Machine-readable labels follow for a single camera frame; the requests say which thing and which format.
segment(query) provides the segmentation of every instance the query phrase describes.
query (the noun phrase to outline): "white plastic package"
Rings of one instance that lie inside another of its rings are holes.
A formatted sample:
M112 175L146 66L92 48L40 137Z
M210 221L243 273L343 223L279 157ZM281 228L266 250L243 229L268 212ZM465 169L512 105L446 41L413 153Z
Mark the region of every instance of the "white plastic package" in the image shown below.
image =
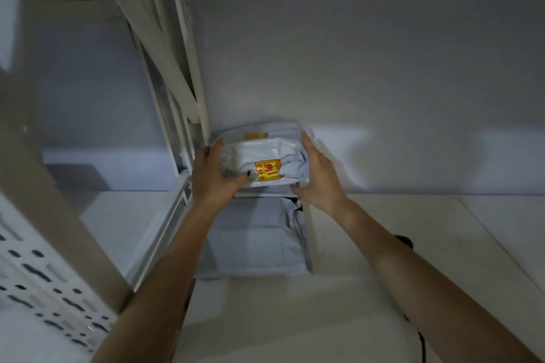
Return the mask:
M208 232L194 277L311 272L303 211L287 198L233 198Z
M295 184L309 178L309 158L301 144L303 126L269 122L222 133L220 165L224 175L249 172L244 187Z

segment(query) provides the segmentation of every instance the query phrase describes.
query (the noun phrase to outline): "yellow sticker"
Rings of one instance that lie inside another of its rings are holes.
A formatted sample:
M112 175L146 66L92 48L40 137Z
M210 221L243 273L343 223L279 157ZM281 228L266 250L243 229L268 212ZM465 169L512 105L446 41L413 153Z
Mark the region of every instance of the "yellow sticker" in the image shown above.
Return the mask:
M264 134L256 134L256 133L253 133L253 132L248 132L244 136L244 140L245 141L252 141L254 139L264 139L264 138L267 138L268 136L269 136L269 132L265 132Z
M284 175L278 173L280 171L280 167L282 167L279 159L269 159L268 161L256 162L255 167L257 169L259 182L284 178Z

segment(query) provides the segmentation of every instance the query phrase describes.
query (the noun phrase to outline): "forearm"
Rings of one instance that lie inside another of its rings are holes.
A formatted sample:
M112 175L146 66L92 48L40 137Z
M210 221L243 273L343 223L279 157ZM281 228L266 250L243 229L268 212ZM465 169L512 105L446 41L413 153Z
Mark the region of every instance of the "forearm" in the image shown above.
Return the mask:
M356 203L332 215L444 363L538 362L501 323Z
M215 214L192 208L95 354L95 363L166 362Z

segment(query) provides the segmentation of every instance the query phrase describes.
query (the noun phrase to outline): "person's left hand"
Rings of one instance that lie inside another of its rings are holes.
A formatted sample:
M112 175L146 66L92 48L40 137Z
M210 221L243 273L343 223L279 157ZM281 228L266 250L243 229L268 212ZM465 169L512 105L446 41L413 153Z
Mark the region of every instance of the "person's left hand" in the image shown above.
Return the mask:
M248 180L248 174L240 174L228 180L220 171L220 151L223 139L213 147L204 147L195 153L193 168L193 202L195 207L202 207L218 214L231 200L233 194Z

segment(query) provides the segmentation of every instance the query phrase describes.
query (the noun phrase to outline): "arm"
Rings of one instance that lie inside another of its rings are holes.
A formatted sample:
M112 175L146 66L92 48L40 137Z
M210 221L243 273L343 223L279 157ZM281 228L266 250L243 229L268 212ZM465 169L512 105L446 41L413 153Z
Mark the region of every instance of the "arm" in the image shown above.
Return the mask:
M156 266L123 310L93 363L164 363L184 314L187 290L216 215L248 179L226 180L219 168L223 141L197 152L193 207Z
M444 362L540 362L519 339L343 192L333 163L303 133L310 182L292 187L350 236L413 325Z

